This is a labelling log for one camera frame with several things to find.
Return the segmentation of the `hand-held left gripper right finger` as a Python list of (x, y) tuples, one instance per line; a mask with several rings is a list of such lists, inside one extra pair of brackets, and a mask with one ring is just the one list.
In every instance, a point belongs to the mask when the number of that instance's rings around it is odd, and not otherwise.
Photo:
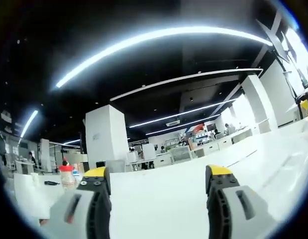
[(205, 191), (210, 239), (263, 239), (275, 226), (267, 202), (228, 168), (207, 165)]

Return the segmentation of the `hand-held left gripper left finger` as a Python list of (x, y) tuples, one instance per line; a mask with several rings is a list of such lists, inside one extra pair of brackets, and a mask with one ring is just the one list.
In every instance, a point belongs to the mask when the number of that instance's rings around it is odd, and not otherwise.
[(107, 167), (87, 171), (75, 190), (65, 192), (51, 207), (53, 239), (108, 239), (111, 186)]

